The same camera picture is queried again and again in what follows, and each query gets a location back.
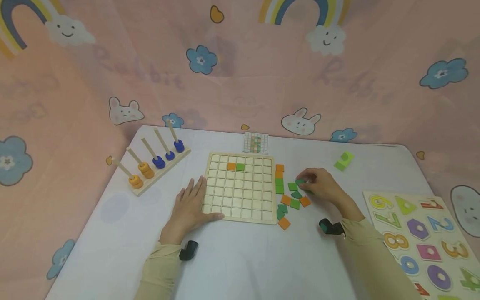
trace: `hand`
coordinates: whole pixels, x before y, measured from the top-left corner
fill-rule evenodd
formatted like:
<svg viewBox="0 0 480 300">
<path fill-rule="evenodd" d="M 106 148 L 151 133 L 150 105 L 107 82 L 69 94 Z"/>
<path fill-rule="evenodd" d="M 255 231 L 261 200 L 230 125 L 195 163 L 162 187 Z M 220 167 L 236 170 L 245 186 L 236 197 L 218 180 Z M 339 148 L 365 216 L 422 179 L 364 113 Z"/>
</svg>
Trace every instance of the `hand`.
<svg viewBox="0 0 480 300">
<path fill-rule="evenodd" d="M 327 170 L 307 168 L 297 176 L 297 179 L 306 181 L 299 185 L 302 190 L 310 191 L 321 200 L 332 203 L 344 218 L 353 221 L 362 221 L 365 218 L 355 201 L 338 185 Z"/>
<path fill-rule="evenodd" d="M 187 189 L 181 189 L 175 200 L 170 220 L 165 224 L 160 235 L 160 242 L 164 245 L 180 245 L 183 237 L 190 231 L 209 221 L 221 220 L 225 217 L 221 213 L 202 213 L 207 180 L 200 176 L 193 186 L 193 179 Z"/>
</svg>

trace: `cloud print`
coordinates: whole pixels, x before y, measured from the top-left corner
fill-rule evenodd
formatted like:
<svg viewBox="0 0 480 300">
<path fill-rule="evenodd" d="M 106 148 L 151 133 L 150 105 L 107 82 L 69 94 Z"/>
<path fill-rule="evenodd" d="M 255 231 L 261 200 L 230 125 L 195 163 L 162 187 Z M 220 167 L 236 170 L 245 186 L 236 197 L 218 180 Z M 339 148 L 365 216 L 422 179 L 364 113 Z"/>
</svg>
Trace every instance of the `cloud print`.
<svg viewBox="0 0 480 300">
<path fill-rule="evenodd" d="M 85 29 L 84 24 L 69 16 L 55 16 L 52 21 L 46 22 L 45 26 L 50 34 L 50 40 L 62 47 L 95 43 L 95 37 Z"/>
<path fill-rule="evenodd" d="M 323 56 L 329 54 L 338 55 L 343 53 L 343 41 L 347 35 L 340 26 L 325 27 L 318 25 L 307 34 L 307 41 L 313 52 L 320 51 Z"/>
</svg>

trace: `blue flower print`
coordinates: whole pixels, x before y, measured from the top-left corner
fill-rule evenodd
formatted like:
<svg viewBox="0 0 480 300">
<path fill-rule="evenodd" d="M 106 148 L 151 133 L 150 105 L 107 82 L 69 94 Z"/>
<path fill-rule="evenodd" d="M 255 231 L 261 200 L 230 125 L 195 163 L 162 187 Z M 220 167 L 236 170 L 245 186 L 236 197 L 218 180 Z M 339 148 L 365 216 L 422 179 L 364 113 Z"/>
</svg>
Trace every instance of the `blue flower print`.
<svg viewBox="0 0 480 300">
<path fill-rule="evenodd" d="M 168 126 L 167 120 L 170 120 L 172 127 L 175 127 L 175 128 L 181 128 L 181 126 L 185 123 L 183 119 L 177 116 L 177 114 L 175 113 L 171 113 L 168 116 L 163 116 L 162 120 L 163 122 L 165 122 L 165 127 Z"/>
<path fill-rule="evenodd" d="M 52 266 L 47 273 L 47 279 L 53 279 L 60 273 L 63 265 L 65 264 L 68 256 L 70 255 L 70 252 L 72 252 L 74 245 L 74 240 L 68 240 L 63 244 L 63 247 L 55 251 L 55 254 L 52 257 Z"/>
<path fill-rule="evenodd" d="M 205 46 L 198 46 L 197 50 L 188 49 L 187 58 L 190 61 L 190 69 L 195 73 L 208 75 L 212 72 L 212 67 L 216 66 L 218 59 L 216 54 L 208 52 Z"/>
<path fill-rule="evenodd" d="M 427 75 L 420 80 L 420 85 L 434 90 L 446 86 L 450 82 L 460 82 L 468 76 L 466 64 L 464 59 L 454 59 L 449 62 L 438 61 L 428 68 Z"/>
<path fill-rule="evenodd" d="M 0 141 L 0 184 L 17 184 L 32 168 L 32 157 L 26 152 L 25 141 L 18 136 L 9 136 Z"/>
<path fill-rule="evenodd" d="M 357 137 L 357 133 L 353 131 L 352 128 L 347 128 L 344 130 L 336 130 L 332 133 L 331 142 L 343 142 L 347 143 L 350 140 L 353 140 Z"/>
</svg>

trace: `left hand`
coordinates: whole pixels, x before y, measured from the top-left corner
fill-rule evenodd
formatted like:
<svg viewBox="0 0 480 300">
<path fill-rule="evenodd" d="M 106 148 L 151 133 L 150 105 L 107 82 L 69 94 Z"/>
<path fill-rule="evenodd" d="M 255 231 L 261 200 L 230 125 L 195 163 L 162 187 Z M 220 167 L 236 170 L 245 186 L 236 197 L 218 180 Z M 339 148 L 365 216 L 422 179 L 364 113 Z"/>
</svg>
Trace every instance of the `left hand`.
<svg viewBox="0 0 480 300">
<path fill-rule="evenodd" d="M 225 217 L 222 213 L 202 213 L 206 186 L 207 179 L 200 176 L 195 186 L 193 186 L 192 178 L 187 188 L 181 189 L 175 200 L 170 220 L 162 229 L 159 240 L 162 245 L 180 245 L 190 231 L 207 222 L 221 220 Z"/>
</svg>

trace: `wooden number puzzle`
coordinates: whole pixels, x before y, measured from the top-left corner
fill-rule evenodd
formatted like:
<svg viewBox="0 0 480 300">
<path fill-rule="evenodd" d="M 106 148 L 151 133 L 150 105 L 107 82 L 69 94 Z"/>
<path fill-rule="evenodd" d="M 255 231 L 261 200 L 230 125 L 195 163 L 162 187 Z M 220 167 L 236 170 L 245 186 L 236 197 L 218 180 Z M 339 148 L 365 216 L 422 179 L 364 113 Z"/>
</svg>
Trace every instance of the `wooden number puzzle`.
<svg viewBox="0 0 480 300">
<path fill-rule="evenodd" d="M 440 197 L 363 192 L 375 228 L 425 299 L 480 299 L 480 264 Z"/>
<path fill-rule="evenodd" d="M 276 224 L 274 158 L 211 152 L 202 211 L 221 212 L 224 220 Z"/>
<path fill-rule="evenodd" d="M 249 153 L 268 153 L 268 134 L 245 132 L 243 151 Z"/>
</svg>

